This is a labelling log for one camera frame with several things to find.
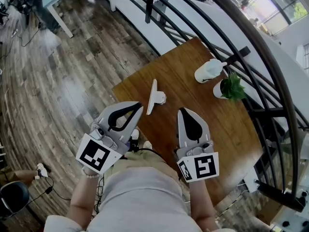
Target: black metal railing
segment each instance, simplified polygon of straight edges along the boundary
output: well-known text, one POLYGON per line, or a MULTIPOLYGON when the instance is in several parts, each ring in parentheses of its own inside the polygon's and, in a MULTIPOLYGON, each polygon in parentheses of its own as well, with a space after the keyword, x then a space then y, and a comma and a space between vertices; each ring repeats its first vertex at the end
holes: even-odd
POLYGON ((258 105, 250 98, 247 97, 244 100, 244 104, 253 120, 257 134, 261 141, 264 154, 263 157, 268 159, 268 165, 271 169, 272 174, 272 183, 269 181, 267 175, 266 164, 262 158, 259 160, 259 165, 262 166, 262 172, 265 177, 265 182, 262 180, 261 176, 258 174, 259 180, 257 181, 259 186, 259 191, 269 198, 278 201, 279 203, 294 209, 296 211, 301 211, 303 209, 303 204, 299 202, 296 197, 296 189, 298 184, 298 162, 299 162, 299 150, 300 145, 297 140, 298 127, 304 129, 309 127, 309 123, 306 121, 304 116, 300 111, 294 106, 292 98, 287 87, 287 84, 284 80, 282 72, 273 57, 271 51, 269 50, 267 44, 258 33, 258 31, 253 27, 249 20, 242 14, 242 12, 229 0, 213 0, 218 4, 221 9, 236 23, 236 25, 241 29, 247 39, 255 48, 259 57, 266 66, 272 82, 265 78, 261 73, 259 73, 252 66, 248 65, 243 58, 243 54, 238 50, 230 39, 225 35, 225 33, 220 29, 218 25, 199 7, 197 7, 191 0, 183 0, 191 8, 193 8, 204 20, 205 23, 208 23, 216 33, 224 40, 227 46, 230 48, 232 54, 226 52, 223 49, 218 48, 213 45, 199 30, 198 28, 188 20, 177 8, 175 8, 168 0, 158 0, 163 5, 168 7, 173 11, 176 16, 178 16, 193 32, 193 34, 188 34, 183 32, 172 20, 169 18, 165 11, 160 10, 156 5, 154 0, 142 0, 146 4, 146 8, 141 6, 135 0, 129 0, 135 4, 140 10, 145 13, 145 22, 150 23, 153 21, 170 39, 171 41, 178 46, 181 43, 189 40, 190 37, 199 37, 200 40, 205 44, 205 46, 212 52, 212 54, 219 60, 225 61, 226 57, 233 57, 235 60, 228 67, 226 67, 226 72, 229 74, 231 72, 236 72, 246 83, 253 87, 260 100, 262 105, 258 105), (153 17, 153 10, 156 11, 163 19, 157 20, 153 17), (292 193, 284 192, 286 189, 285 183, 285 164, 283 161, 283 152, 281 148, 281 139, 282 136, 278 133, 279 125, 277 124, 274 118, 284 117, 286 118, 290 139, 291 139, 291 151, 292 151, 292 164, 293 164, 293 181, 292 181, 292 193), (269 128, 267 130, 272 131, 273 140, 276 143, 276 151, 278 152, 280 158, 280 169, 282 182, 280 185, 277 182, 276 170, 272 161, 273 150, 269 147, 267 143, 268 132, 263 129, 263 124, 267 121, 269 128))

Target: shoe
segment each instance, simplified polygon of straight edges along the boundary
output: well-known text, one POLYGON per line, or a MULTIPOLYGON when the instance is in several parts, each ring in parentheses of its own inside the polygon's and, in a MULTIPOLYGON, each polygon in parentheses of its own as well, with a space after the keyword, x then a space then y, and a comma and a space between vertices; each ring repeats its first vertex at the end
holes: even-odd
POLYGON ((39 173, 39 177, 48 177, 47 170, 42 163, 37 165, 37 171, 39 173))
POLYGON ((146 141, 143 144, 143 149, 153 149, 153 145, 149 141, 146 141))
POLYGON ((140 132, 138 129, 134 129, 132 134, 131 134, 131 137, 132 137, 132 140, 138 140, 140 136, 140 132))

